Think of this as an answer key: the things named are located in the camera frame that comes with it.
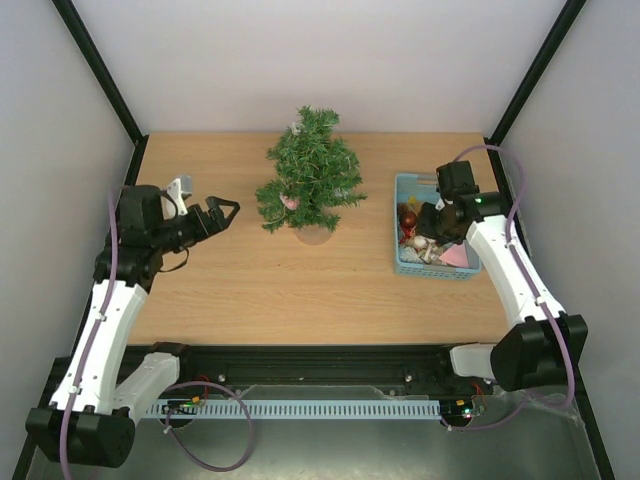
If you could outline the light blue plastic basket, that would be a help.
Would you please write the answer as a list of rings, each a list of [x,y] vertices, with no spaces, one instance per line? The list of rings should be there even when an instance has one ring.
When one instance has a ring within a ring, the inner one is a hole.
[[[452,243],[439,245],[434,240],[430,240],[429,245],[419,253],[423,263],[412,264],[401,262],[398,258],[398,251],[403,247],[411,247],[407,245],[410,237],[417,235],[414,229],[403,228],[400,225],[400,216],[397,213],[398,203],[407,203],[411,207],[411,211],[416,215],[419,213],[423,203],[429,202],[436,206],[439,210],[443,206],[440,194],[437,191],[436,177],[434,174],[417,174],[417,173],[398,173],[395,176],[394,183],[394,271],[398,275],[425,277],[425,278],[441,278],[468,280],[480,273],[482,270],[482,262],[478,254],[469,246],[465,245],[469,267],[456,268],[443,264],[439,260],[439,256]]]

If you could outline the pink pompom ornament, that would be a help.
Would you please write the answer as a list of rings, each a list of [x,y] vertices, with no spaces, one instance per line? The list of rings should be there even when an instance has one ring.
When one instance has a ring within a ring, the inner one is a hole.
[[[295,211],[299,207],[300,200],[298,198],[288,197],[283,193],[279,194],[279,198],[283,206],[290,211]]]

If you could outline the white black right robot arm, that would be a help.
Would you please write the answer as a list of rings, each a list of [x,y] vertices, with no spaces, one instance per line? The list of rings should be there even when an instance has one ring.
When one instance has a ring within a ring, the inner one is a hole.
[[[455,392],[471,377],[506,391],[564,385],[575,389],[575,368],[588,328],[554,298],[517,236],[502,195],[482,192],[469,162],[437,168],[444,205],[421,209],[417,229],[440,244],[464,244],[479,257],[503,305],[508,331],[496,344],[456,346],[436,367],[436,379]]]

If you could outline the small green christmas tree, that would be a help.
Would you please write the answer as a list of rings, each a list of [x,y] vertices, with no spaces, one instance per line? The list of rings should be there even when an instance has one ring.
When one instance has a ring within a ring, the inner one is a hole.
[[[275,177],[255,192],[262,228],[273,233],[283,227],[316,225],[333,232],[341,220],[338,208],[355,208],[367,199],[360,190],[363,178],[359,158],[342,137],[334,134],[340,123],[336,111],[302,106],[294,122],[301,126],[301,133],[294,136],[288,126],[266,153]],[[286,209],[280,193],[298,198],[299,207],[295,211]]]

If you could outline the white pompom ornament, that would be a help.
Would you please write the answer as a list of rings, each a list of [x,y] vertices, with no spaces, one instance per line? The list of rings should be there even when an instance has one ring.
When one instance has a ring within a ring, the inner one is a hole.
[[[430,240],[424,236],[415,235],[409,238],[407,245],[416,249],[417,251],[425,249],[430,243]]]

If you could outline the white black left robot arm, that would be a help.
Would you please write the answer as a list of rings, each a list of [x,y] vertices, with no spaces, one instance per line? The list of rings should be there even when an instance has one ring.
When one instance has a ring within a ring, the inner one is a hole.
[[[67,371],[47,406],[30,410],[26,430],[64,478],[74,464],[118,468],[146,411],[171,387],[193,378],[187,345],[159,342],[118,379],[132,327],[169,253],[226,230],[240,206],[209,196],[185,206],[180,188],[124,187],[109,201],[110,239],[97,256],[91,304]]]

